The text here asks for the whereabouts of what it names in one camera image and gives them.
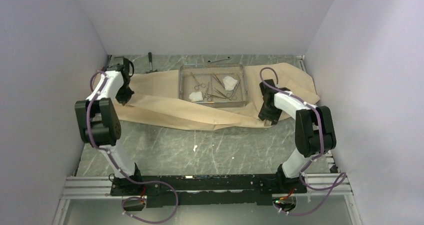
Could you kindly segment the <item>black-handled claw hammer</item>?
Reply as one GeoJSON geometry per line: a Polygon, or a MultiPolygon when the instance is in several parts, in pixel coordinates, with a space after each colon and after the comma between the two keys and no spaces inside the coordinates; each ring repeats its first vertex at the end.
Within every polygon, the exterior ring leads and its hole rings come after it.
{"type": "Polygon", "coordinates": [[[153,54],[151,52],[149,52],[147,54],[147,56],[148,56],[148,63],[149,63],[149,71],[146,71],[145,73],[150,74],[150,73],[157,72],[158,70],[154,69],[154,67],[153,67],[153,54]]]}

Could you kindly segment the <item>beige wrapping cloth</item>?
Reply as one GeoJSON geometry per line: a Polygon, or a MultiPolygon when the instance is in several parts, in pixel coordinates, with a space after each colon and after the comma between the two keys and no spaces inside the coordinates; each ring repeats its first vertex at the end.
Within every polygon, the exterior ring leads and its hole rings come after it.
{"type": "Polygon", "coordinates": [[[247,66],[244,70],[249,98],[243,107],[213,108],[179,99],[177,70],[135,74],[129,84],[134,94],[125,105],[116,100],[117,92],[124,84],[122,76],[116,71],[107,71],[95,78],[96,87],[88,99],[96,94],[100,99],[111,98],[117,116],[122,121],[201,131],[229,127],[270,127],[269,121],[258,118],[263,104],[259,87],[261,79],[277,79],[278,87],[290,89],[294,95],[310,104],[320,100],[312,77],[288,63],[247,66]]]}

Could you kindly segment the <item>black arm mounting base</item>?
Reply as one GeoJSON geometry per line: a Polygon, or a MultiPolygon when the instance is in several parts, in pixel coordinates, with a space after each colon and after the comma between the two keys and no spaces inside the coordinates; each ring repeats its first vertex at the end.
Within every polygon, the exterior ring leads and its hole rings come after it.
{"type": "Polygon", "coordinates": [[[115,187],[113,197],[144,196],[147,208],[189,205],[256,204],[267,206],[279,195],[305,194],[298,178],[275,174],[142,175],[141,184],[115,187]]]}

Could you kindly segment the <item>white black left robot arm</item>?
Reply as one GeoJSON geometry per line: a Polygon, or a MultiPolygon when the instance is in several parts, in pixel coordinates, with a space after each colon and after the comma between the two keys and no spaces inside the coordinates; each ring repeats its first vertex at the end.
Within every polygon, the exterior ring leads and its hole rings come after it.
{"type": "Polygon", "coordinates": [[[123,186],[131,195],[144,188],[140,171],[120,144],[122,126],[114,102],[126,105],[134,91],[130,88],[134,64],[124,56],[96,71],[90,78],[90,95],[75,103],[81,140],[100,151],[113,169],[112,183],[123,186]]]}

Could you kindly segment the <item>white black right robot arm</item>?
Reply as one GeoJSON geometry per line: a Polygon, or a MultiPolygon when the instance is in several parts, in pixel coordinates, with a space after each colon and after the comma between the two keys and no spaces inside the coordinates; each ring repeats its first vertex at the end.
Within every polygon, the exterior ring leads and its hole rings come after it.
{"type": "Polygon", "coordinates": [[[282,113],[295,121],[295,149],[280,166],[282,175],[275,179],[276,188],[287,193],[295,186],[295,179],[307,165],[317,160],[337,144],[331,110],[303,101],[287,88],[276,88],[272,79],[259,84],[263,104],[258,118],[278,123],[282,113]]]}

